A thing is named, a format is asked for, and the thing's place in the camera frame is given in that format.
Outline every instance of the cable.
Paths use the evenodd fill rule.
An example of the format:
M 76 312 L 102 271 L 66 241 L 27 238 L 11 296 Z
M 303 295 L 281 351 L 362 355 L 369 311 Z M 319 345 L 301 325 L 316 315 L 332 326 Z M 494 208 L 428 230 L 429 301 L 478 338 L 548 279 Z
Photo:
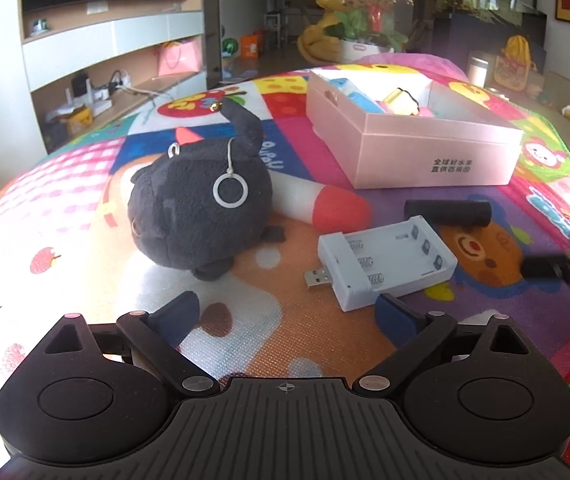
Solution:
M 140 93 L 140 94 L 149 94 L 149 95 L 155 95 L 158 97 L 167 97 L 169 99 L 171 99 L 172 101 L 174 100 L 174 98 L 172 97 L 171 94 L 168 94 L 167 92 L 154 92 L 153 90 L 145 90 L 142 88 L 136 88 L 135 86 L 124 86 L 124 85 L 118 85 L 116 86 L 116 88 L 119 88 L 121 90 L 126 90 L 126 91 L 130 91 L 130 92 L 134 92 L 134 93 Z
M 114 73 L 111 75 L 110 83 L 122 84 L 122 81 L 123 81 L 123 76 L 122 76 L 120 70 L 114 71 Z
M 158 106 L 156 104 L 156 101 L 154 101 L 155 96 L 156 97 L 165 97 L 165 98 L 168 98 L 170 101 L 174 101 L 174 97 L 172 95 L 168 94 L 167 92 L 154 92 L 152 90 L 144 90 L 142 88 L 136 88 L 135 86 L 124 86 L 124 85 L 117 85 L 116 88 L 120 89 L 120 90 L 124 90 L 125 92 L 132 93 L 134 95 L 138 95 L 138 94 L 149 95 L 151 97 L 152 104 L 154 105 L 154 108 L 156 108 Z

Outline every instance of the black tube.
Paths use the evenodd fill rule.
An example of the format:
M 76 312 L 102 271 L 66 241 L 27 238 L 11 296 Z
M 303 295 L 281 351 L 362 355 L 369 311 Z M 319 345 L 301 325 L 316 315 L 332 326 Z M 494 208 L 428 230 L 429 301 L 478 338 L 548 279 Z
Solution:
M 492 221 L 492 204 L 487 200 L 407 200 L 404 217 L 412 216 L 437 225 L 487 227 Z

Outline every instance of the cat ear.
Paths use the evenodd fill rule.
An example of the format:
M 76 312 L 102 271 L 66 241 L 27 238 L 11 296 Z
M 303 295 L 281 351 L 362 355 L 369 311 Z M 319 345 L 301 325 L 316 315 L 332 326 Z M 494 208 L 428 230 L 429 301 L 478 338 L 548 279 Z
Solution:
M 136 181 L 143 176 L 143 173 L 145 173 L 145 171 L 147 171 L 149 169 L 149 166 L 145 166 L 144 168 L 140 168 L 140 170 L 138 170 L 136 173 L 134 173 L 131 178 L 129 179 L 129 181 L 132 184 L 135 184 Z
M 265 139 L 260 119 L 247 108 L 229 98 L 223 99 L 220 113 L 233 124 L 236 130 L 234 145 L 249 156 L 257 156 Z

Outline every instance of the cardboard package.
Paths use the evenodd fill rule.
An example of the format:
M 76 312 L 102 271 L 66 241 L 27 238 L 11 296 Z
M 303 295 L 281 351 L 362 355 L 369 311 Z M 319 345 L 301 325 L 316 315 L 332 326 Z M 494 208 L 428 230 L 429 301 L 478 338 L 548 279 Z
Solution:
M 434 117 L 367 113 L 337 78 L 374 101 L 407 90 Z M 521 130 L 422 74 L 312 70 L 307 116 L 356 189 L 500 186 L 520 155 Z

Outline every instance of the orange bag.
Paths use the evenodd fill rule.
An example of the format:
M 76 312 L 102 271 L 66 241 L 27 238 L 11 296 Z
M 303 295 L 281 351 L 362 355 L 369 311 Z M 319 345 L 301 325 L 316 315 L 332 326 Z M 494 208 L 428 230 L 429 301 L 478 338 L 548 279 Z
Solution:
M 243 36 L 241 38 L 241 57 L 245 59 L 257 59 L 258 36 Z
M 254 36 L 258 38 L 258 54 L 260 55 L 265 44 L 265 31 L 261 29 L 254 30 Z

